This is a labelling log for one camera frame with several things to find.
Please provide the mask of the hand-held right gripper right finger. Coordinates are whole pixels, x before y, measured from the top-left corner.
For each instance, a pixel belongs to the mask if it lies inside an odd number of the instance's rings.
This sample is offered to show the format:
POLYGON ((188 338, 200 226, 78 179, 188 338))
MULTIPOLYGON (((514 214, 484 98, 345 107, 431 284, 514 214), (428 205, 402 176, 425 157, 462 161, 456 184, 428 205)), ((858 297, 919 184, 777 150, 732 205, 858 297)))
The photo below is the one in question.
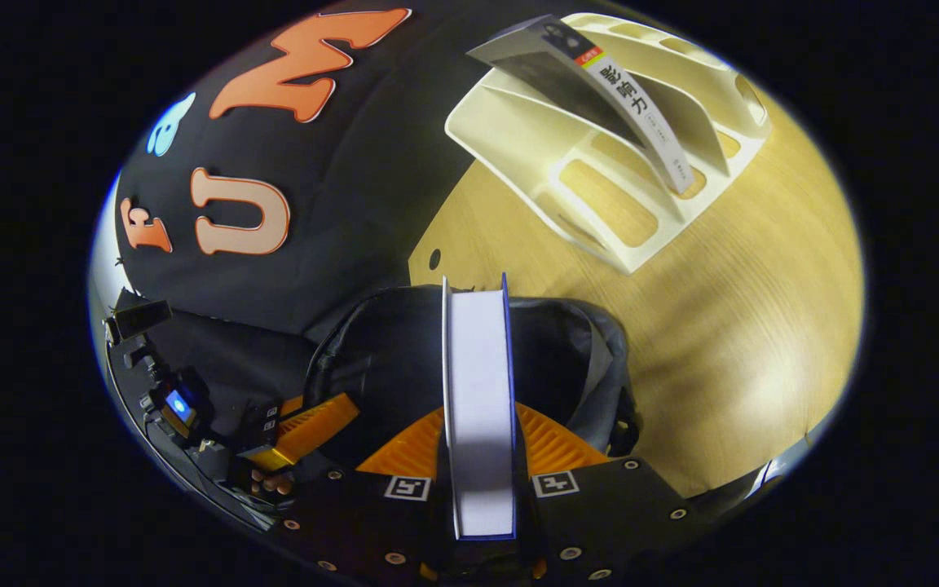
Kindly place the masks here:
POLYGON ((699 539, 712 514, 648 463, 612 458, 517 404, 527 460, 528 576, 534 584, 621 584, 699 539))

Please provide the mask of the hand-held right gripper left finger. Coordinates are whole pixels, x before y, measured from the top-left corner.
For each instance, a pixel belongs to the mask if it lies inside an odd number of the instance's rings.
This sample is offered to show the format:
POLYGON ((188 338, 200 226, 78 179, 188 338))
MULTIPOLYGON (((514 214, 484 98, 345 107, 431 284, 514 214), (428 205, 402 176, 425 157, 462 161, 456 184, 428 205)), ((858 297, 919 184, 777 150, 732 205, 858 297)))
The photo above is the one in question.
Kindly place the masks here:
POLYGON ((361 466, 333 466, 292 490, 273 524, 286 556, 349 584, 437 584, 443 409, 399 432, 361 466))

